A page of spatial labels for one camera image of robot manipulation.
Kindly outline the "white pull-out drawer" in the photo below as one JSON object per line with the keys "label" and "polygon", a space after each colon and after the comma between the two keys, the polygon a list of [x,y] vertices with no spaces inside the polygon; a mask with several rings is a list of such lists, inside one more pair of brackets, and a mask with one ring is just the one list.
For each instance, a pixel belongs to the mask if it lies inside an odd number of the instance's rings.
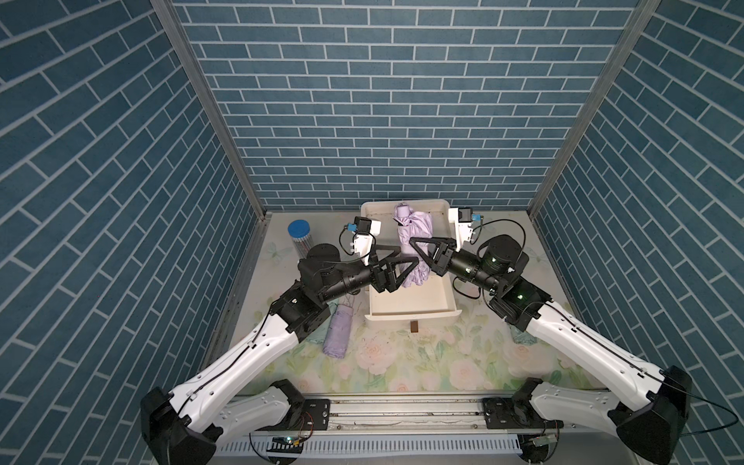
{"label": "white pull-out drawer", "polygon": [[369,290],[366,320],[372,323],[397,323],[455,318],[462,313],[456,306],[449,275],[433,271],[420,286],[400,287],[390,292]]}

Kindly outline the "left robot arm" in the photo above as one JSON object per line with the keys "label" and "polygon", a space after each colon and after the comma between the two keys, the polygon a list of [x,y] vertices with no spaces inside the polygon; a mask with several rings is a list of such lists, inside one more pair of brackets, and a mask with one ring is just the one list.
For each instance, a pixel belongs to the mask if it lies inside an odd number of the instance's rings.
{"label": "left robot arm", "polygon": [[302,423],[304,396],[288,380],[237,401],[254,378],[296,348],[329,316],[329,303],[366,287],[393,293],[418,266],[417,256],[384,247],[384,257],[343,262],[336,246],[319,244],[298,262],[300,277],[250,333],[190,380],[141,400],[141,435],[159,464],[207,464],[234,438]]}

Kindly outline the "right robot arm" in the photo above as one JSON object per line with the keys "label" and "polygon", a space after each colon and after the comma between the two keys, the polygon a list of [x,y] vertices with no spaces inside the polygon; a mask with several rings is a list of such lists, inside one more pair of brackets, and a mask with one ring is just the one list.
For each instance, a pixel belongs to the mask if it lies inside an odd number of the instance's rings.
{"label": "right robot arm", "polygon": [[544,420],[561,420],[617,437],[635,455],[668,464],[690,414],[692,378],[634,356],[588,327],[522,273],[529,262],[507,234],[477,252],[453,238],[410,238],[436,274],[451,274],[490,296],[489,308],[505,323],[548,343],[602,383],[602,391],[562,389],[533,380],[515,397]]}

